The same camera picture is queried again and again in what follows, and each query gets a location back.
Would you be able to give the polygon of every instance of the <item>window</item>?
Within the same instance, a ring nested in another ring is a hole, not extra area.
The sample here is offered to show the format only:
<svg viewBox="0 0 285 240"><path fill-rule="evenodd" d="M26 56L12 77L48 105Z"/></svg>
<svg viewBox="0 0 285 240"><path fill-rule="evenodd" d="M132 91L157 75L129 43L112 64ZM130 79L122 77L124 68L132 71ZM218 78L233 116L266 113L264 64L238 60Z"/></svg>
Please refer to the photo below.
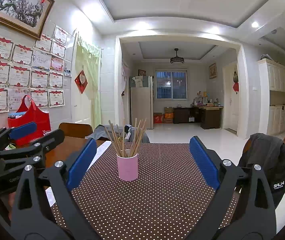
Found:
<svg viewBox="0 0 285 240"><path fill-rule="evenodd" d="M156 71L157 98L187 99L186 71Z"/></svg>

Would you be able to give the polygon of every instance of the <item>brown tablecloth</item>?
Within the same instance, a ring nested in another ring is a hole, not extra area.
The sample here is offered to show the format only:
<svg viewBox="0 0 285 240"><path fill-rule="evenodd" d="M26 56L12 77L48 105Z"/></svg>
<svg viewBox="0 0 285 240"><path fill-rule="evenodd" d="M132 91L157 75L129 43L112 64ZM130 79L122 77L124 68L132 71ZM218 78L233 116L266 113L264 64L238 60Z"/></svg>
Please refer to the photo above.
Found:
<svg viewBox="0 0 285 240"><path fill-rule="evenodd" d="M188 144L141 144L139 177L118 177L110 146L72 195L102 239L183 239L200 219L214 190L207 186ZM221 226L229 224L234 195ZM55 204L56 221L65 221Z"/></svg>

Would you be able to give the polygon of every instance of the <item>plum blossom painting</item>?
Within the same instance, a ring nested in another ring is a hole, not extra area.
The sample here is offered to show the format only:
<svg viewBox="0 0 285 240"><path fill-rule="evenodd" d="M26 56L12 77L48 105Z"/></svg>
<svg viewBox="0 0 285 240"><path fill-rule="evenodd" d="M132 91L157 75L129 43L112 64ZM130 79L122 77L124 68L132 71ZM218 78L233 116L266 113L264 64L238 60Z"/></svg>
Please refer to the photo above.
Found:
<svg viewBox="0 0 285 240"><path fill-rule="evenodd" d="M0 0L0 23L40 40L54 0Z"/></svg>

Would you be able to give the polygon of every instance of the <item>black jacket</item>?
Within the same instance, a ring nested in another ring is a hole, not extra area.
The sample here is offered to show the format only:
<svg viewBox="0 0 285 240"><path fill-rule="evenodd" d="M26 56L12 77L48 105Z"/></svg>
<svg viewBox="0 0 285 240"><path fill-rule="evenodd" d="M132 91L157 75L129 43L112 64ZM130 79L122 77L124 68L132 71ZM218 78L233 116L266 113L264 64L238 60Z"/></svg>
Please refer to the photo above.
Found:
<svg viewBox="0 0 285 240"><path fill-rule="evenodd" d="M238 166L262 167L277 207L285 193L285 144L278 137L263 133L252 134L250 139L251 147L242 154Z"/></svg>

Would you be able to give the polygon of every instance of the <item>blue textured pad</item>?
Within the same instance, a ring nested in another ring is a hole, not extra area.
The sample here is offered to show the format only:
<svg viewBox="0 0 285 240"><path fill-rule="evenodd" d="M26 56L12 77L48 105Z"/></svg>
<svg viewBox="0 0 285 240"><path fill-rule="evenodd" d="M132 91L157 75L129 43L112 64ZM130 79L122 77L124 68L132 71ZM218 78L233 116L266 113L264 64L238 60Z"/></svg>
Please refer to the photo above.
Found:
<svg viewBox="0 0 285 240"><path fill-rule="evenodd" d="M13 140L20 139L37 130L37 124L35 122L30 122L22 126L13 128L9 134L9 138Z"/></svg>
<svg viewBox="0 0 285 240"><path fill-rule="evenodd" d="M218 179L218 170L211 159L208 157L205 149L194 137L190 139L189 150L207 185L213 187L214 190L217 190L220 186Z"/></svg>
<svg viewBox="0 0 285 240"><path fill-rule="evenodd" d="M71 166L68 172L68 181L66 187L69 191L80 185L92 159L97 153L97 144L94 139L88 140L86 146L83 148L82 152Z"/></svg>

